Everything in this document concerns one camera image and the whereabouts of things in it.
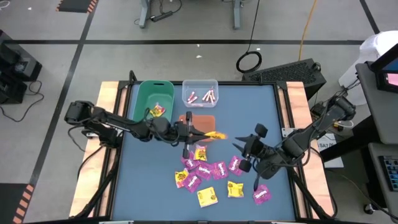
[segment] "concrete floor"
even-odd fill
[[[165,2],[165,11],[178,6],[178,1]],[[43,64],[39,80],[43,82],[44,101],[33,107],[21,123],[0,116],[1,126],[6,127],[0,129],[0,182],[32,183],[32,171],[46,134],[48,130],[53,134],[49,138],[50,145],[39,179],[37,182],[33,179],[36,188],[25,222],[68,217],[76,172],[83,157],[68,138],[68,125],[63,121],[69,102],[95,102],[101,82],[126,80],[130,70],[134,70],[140,80],[240,80],[241,74],[236,71],[235,63],[248,47],[246,44],[83,44],[78,40],[248,40],[257,2],[248,0],[244,4],[240,30],[232,29],[232,4],[217,0],[183,0],[180,12],[156,23],[148,22],[146,29],[133,24],[139,17],[139,1],[99,0],[92,21],[87,14],[56,12],[58,3],[59,0],[12,0],[9,7],[0,11],[0,29],[13,39],[49,40],[22,45]],[[251,47],[260,48],[261,68],[297,60],[299,45],[278,40],[300,40],[312,3],[312,0],[261,1],[254,39],[273,40],[270,44]],[[379,30],[398,29],[396,0],[366,0],[366,4]],[[158,6],[155,1],[154,14],[159,13]],[[83,32],[85,26],[90,28],[88,33]],[[305,45],[302,55],[302,58],[313,58],[322,65],[327,84],[319,91],[318,100],[325,100],[340,89],[338,78],[358,58],[359,46],[345,45],[344,40],[364,40],[374,34],[373,28],[360,0],[318,0],[306,39],[320,41],[317,45]],[[322,40],[341,42],[331,44]],[[243,63],[248,68],[255,62],[248,58]],[[61,93],[65,81],[70,86],[67,92]],[[60,94],[65,97],[65,102],[57,106]],[[34,96],[27,96],[23,104],[4,108],[18,118],[34,100]],[[357,111],[355,123],[369,114],[366,106]],[[80,135],[76,138],[80,144],[85,144]],[[349,156],[343,160],[346,163],[355,161]],[[353,172],[354,176],[363,175],[361,170]],[[327,177],[339,206],[338,218],[391,222],[381,212],[370,216],[364,214],[362,206],[367,201],[356,189],[333,174]],[[340,192],[345,192],[348,197],[343,197]]]

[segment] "orange plate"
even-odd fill
[[[184,124],[187,122],[185,120],[185,114],[180,115],[178,118],[179,120],[182,120]],[[204,132],[204,133],[209,133],[210,131],[216,131],[216,119],[213,115],[195,115],[192,114],[192,124],[195,127],[196,130]],[[211,142],[213,139],[205,139],[202,140],[202,142]]]

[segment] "blue table surface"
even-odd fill
[[[139,86],[134,85],[128,118],[132,118]],[[226,133],[227,140],[208,143],[208,163],[225,161],[229,164],[240,152],[233,142],[243,146],[235,137],[254,133],[257,123],[268,129],[264,143],[275,146],[281,141],[280,124],[272,86],[219,86],[220,99],[214,108],[187,108],[181,95],[182,86],[175,86],[172,121],[188,110],[193,114],[210,114],[216,118],[216,130]],[[183,144],[172,147],[152,140],[140,142],[127,134],[124,138],[121,163],[116,186],[112,220],[294,220],[294,209],[289,180],[285,169],[273,178],[260,180],[266,184],[272,198],[256,205],[253,183],[256,173],[229,177],[221,180],[202,180],[198,190],[214,187],[218,203],[200,208],[196,192],[175,185],[174,172],[183,170],[180,161]],[[227,181],[244,184],[243,198],[228,198]]]

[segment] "green bin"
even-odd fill
[[[148,80],[142,82],[141,85],[139,85],[132,119],[134,121],[140,121],[144,117],[145,109],[153,109],[157,103],[166,109],[162,117],[167,118],[167,120],[171,122],[174,103],[173,83],[163,80]]]

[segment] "pink candy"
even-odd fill
[[[199,185],[201,184],[201,179],[194,174],[194,172],[188,174],[188,177],[183,180],[182,184],[189,192],[193,193],[197,190]]]
[[[260,205],[271,199],[271,193],[269,192],[265,184],[261,184],[258,189],[253,193],[253,199],[256,205]]]
[[[196,175],[202,177],[206,180],[210,180],[213,175],[213,166],[205,162],[201,162],[198,169],[196,170]]]
[[[192,170],[200,165],[199,161],[193,160],[194,154],[193,152],[189,152],[189,159],[184,159],[181,157],[181,162],[185,165],[188,170]]]
[[[239,163],[241,162],[241,159],[239,159],[237,156],[233,156],[231,159],[231,162],[228,165],[228,169],[234,173],[235,175],[241,175],[242,170],[239,169]]]
[[[214,167],[213,176],[215,180],[220,180],[228,176],[228,170],[226,168],[224,161],[215,162],[213,164],[213,167]]]

